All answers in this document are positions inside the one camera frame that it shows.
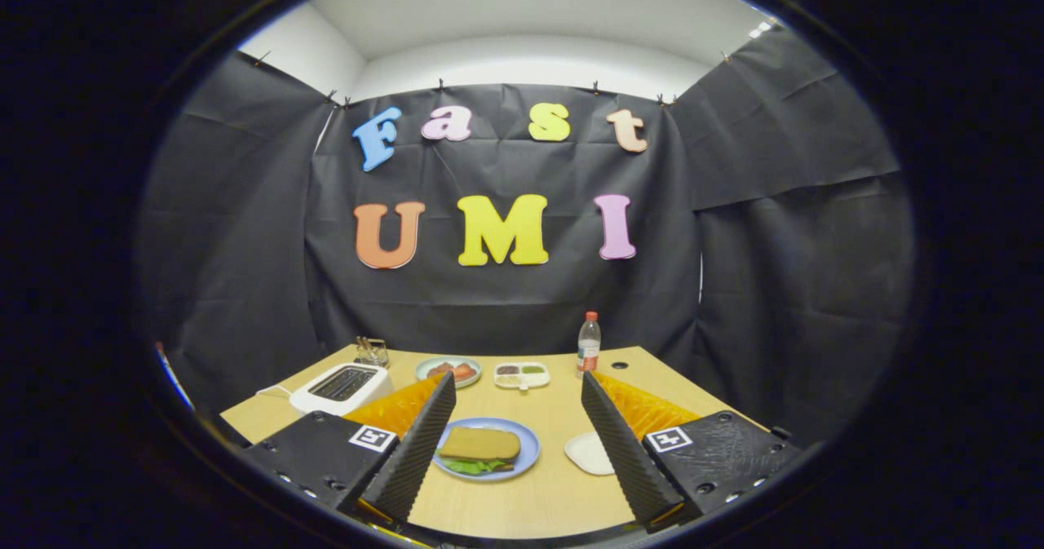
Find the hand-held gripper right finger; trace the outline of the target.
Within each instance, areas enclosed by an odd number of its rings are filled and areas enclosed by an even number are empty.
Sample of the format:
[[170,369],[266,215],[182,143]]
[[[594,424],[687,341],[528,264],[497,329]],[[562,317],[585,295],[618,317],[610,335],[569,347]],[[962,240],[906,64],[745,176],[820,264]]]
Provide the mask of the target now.
[[582,407],[650,533],[733,503],[802,452],[731,410],[698,417],[600,372],[584,373]]

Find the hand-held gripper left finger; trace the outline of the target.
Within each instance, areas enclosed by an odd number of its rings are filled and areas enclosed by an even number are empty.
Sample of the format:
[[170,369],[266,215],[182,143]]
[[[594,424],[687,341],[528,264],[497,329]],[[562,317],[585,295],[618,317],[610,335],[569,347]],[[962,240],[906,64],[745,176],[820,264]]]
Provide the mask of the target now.
[[403,435],[392,430],[387,414],[351,420],[314,411],[242,455],[283,490],[332,511],[380,525],[402,523],[458,399],[451,374],[424,379],[387,401],[399,408],[405,393],[411,400]]

